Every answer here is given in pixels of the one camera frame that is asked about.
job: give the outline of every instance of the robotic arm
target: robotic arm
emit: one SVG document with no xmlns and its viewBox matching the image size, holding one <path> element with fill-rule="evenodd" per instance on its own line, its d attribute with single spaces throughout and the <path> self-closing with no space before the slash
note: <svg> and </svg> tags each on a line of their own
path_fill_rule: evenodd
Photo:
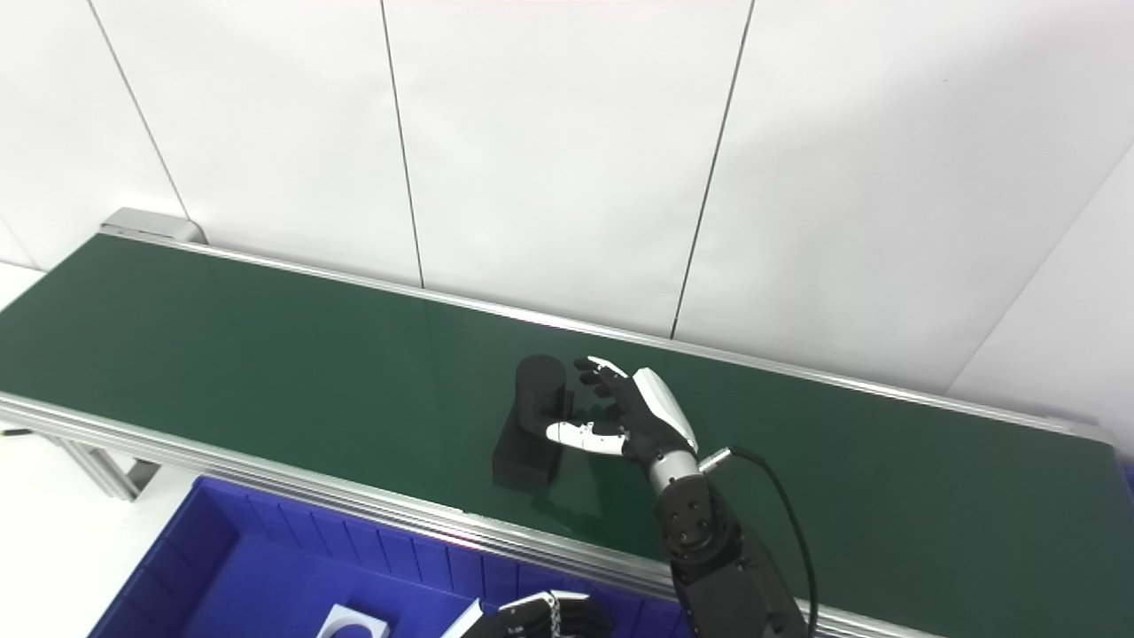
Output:
<svg viewBox="0 0 1134 638">
<path fill-rule="evenodd" d="M 805 638 L 809 624 L 760 537 L 702 471 L 720 457 L 697 463 L 693 429 L 665 382 L 649 368 L 629 376 L 595 357 L 575 367 L 595 394 L 613 399 L 611 420 L 558 420 L 522 403 L 521 427 L 586 452 L 624 457 L 643 470 L 657 495 L 653 514 L 674 587 L 697 636 Z"/>
</svg>

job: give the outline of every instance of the robotic hand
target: robotic hand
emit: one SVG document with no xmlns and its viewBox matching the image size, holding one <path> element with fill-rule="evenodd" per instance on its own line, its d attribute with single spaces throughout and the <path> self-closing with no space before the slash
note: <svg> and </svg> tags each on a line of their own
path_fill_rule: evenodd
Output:
<svg viewBox="0 0 1134 638">
<path fill-rule="evenodd" d="M 649 368 L 628 376 L 596 357 L 581 359 L 575 367 L 598 397 L 613 399 L 608 409 L 612 420 L 524 426 L 542 428 L 562 445 L 621 456 L 642 468 L 658 496 L 653 513 L 674 586 L 697 636 L 804 638 L 813 631 L 814 621 L 809 631 L 763 543 L 733 514 L 699 467 L 693 428 L 665 382 Z M 705 461 L 705 471 L 720 458 Z"/>
<path fill-rule="evenodd" d="M 441 638 L 608 638 L 610 620 L 586 594 L 541 592 L 485 614 L 473 601 Z"/>
</svg>

